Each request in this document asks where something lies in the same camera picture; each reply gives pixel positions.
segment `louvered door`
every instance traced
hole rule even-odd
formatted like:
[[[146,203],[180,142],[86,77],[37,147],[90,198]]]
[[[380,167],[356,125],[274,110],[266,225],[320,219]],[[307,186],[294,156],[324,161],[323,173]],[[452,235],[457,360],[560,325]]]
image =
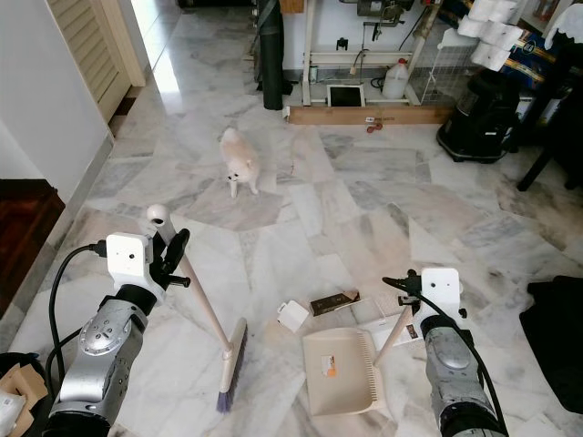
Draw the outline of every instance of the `louvered door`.
[[[48,0],[79,71],[106,121],[129,89],[105,14],[89,0]]]

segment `broom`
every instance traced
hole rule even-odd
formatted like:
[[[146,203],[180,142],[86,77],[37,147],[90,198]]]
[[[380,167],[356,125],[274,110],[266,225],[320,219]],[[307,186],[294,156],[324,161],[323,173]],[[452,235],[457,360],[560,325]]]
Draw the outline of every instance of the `broom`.
[[[163,205],[152,205],[148,208],[148,220],[157,228],[158,233],[168,245],[176,235],[168,209]],[[243,355],[245,353],[245,344],[247,343],[247,321],[243,318],[239,319],[229,341],[220,326],[215,311],[210,306],[209,299],[202,290],[199,279],[186,253],[180,260],[179,266],[182,274],[190,278],[190,288],[194,291],[199,304],[207,313],[210,324],[223,346],[222,378],[220,380],[219,398],[217,399],[217,411],[227,413],[233,404],[240,368],[243,365]]]

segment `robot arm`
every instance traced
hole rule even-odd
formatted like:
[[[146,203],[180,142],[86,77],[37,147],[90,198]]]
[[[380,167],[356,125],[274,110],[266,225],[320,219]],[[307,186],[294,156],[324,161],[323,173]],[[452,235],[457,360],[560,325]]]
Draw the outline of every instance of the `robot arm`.
[[[453,327],[462,323],[457,271],[424,269],[418,276],[410,270],[406,279],[383,281],[409,294],[400,302],[413,306],[414,327],[423,333],[427,350],[425,372],[431,382],[432,406],[442,436],[507,436],[505,425],[496,418],[484,392],[484,370],[460,336],[464,335],[473,347],[470,331]],[[421,297],[429,299],[445,314],[421,301]]]
[[[56,396],[44,437],[107,436],[128,390],[148,315],[164,300],[169,284],[189,285],[189,279],[171,275],[188,239],[186,229],[168,248],[159,234],[154,239],[122,233],[107,237],[107,268],[118,293],[106,296],[81,329],[77,356]]]

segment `white fluffy dog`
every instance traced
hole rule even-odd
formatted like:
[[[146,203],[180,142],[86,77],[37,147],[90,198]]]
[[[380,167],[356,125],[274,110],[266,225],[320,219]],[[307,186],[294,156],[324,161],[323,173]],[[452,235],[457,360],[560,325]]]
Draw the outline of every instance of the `white fluffy dog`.
[[[251,193],[258,194],[257,177],[259,161],[257,153],[249,142],[235,129],[229,127],[220,140],[220,152],[229,169],[230,196],[237,197],[237,184],[249,182]]]

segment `plastic jug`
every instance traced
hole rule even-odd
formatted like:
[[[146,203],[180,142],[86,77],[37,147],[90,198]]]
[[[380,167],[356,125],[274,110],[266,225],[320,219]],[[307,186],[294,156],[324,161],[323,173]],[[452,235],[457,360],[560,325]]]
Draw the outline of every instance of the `plastic jug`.
[[[383,96],[390,99],[403,98],[404,88],[407,86],[408,81],[407,61],[401,58],[398,64],[395,64],[386,72]]]

